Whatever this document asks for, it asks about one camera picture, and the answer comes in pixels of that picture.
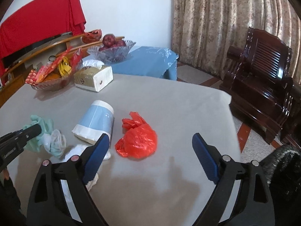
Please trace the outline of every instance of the grey table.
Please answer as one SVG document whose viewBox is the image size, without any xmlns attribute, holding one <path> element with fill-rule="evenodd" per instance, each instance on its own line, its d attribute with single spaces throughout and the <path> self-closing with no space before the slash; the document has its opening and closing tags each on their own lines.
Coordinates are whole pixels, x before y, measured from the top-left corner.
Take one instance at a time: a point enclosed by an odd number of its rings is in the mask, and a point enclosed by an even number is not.
<svg viewBox="0 0 301 226">
<path fill-rule="evenodd" d="M 52 118 L 72 146 L 83 141 L 71 130 L 94 100 L 115 111 L 112 158 L 104 161 L 100 179 L 90 194 L 110 226 L 189 226 L 213 189 L 192 149 L 199 132 L 220 153 L 240 160 L 240 149 L 228 104 L 231 97 L 217 89 L 141 76 L 114 75 L 99 93 L 69 85 L 58 92 L 20 88 L 0 109 L 0 135 L 30 123 L 30 115 Z M 117 155 L 114 145 L 123 136 L 121 119 L 136 111 L 158 135 L 155 154 L 134 161 Z M 24 151 L 8 167 L 26 212 L 41 162 L 50 156 Z M 239 184 L 235 184 L 223 219 L 229 217 Z"/>
</svg>

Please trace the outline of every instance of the red apple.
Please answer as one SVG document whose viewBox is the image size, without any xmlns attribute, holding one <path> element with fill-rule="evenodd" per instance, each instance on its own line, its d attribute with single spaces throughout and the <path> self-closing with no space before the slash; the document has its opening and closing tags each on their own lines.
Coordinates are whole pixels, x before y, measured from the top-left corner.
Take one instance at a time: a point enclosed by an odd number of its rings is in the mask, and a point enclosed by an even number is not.
<svg viewBox="0 0 301 226">
<path fill-rule="evenodd" d="M 113 34 L 107 34 L 103 37 L 102 43 L 107 47 L 111 47 L 115 44 L 115 36 Z"/>
<path fill-rule="evenodd" d="M 109 47 L 106 47 L 106 46 L 103 46 L 103 47 L 100 47 L 98 51 L 103 51 L 103 50 L 106 50 L 108 49 Z"/>
<path fill-rule="evenodd" d="M 118 45 L 119 47 L 126 47 L 126 43 L 123 40 L 117 40 L 115 44 Z"/>
</svg>

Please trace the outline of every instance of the curtain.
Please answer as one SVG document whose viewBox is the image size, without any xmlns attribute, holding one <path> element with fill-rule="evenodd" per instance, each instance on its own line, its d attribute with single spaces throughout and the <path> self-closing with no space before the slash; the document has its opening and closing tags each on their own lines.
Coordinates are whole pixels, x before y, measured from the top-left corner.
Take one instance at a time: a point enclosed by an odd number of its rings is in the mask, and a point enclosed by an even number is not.
<svg viewBox="0 0 301 226">
<path fill-rule="evenodd" d="M 301 82 L 300 19 L 288 0 L 174 0 L 172 49 L 180 61 L 221 76 L 230 45 L 244 48 L 248 27 L 292 48 L 289 75 Z"/>
</svg>

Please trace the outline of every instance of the glass bowl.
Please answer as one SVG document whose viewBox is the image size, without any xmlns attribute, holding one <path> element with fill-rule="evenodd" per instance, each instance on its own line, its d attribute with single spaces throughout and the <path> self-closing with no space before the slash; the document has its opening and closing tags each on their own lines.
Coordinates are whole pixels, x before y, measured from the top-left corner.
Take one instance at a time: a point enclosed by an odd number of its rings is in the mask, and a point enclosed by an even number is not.
<svg viewBox="0 0 301 226">
<path fill-rule="evenodd" d="M 82 60 L 80 60 L 79 63 L 75 67 L 72 68 L 71 73 L 69 75 L 64 76 L 62 78 L 55 79 L 55 80 L 41 82 L 35 86 L 31 85 L 31 87 L 37 91 L 38 90 L 48 90 L 48 91 L 54 92 L 54 91 L 60 90 L 70 83 L 70 81 L 73 79 L 74 73 L 77 72 L 78 70 L 80 70 L 81 66 L 82 66 Z"/>
<path fill-rule="evenodd" d="M 90 55 L 94 55 L 95 59 L 101 60 L 104 63 L 121 62 L 126 58 L 131 48 L 136 44 L 136 42 L 133 42 L 131 40 L 125 40 L 124 42 L 126 43 L 126 47 L 113 47 L 103 51 L 99 51 L 99 49 L 103 47 L 103 45 L 101 45 L 100 47 L 90 47 L 87 50 L 87 53 Z"/>
</svg>

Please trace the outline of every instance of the red cloth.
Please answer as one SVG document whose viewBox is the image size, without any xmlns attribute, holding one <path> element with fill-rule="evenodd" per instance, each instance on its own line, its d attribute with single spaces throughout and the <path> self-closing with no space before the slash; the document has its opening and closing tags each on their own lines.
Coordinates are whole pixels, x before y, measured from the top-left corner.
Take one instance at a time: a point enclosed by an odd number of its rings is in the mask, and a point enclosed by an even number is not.
<svg viewBox="0 0 301 226">
<path fill-rule="evenodd" d="M 82 34 L 85 23 L 79 0 L 33 0 L 0 26 L 0 59 L 65 32 Z M 4 67 L 0 60 L 0 76 L 3 74 Z"/>
</svg>

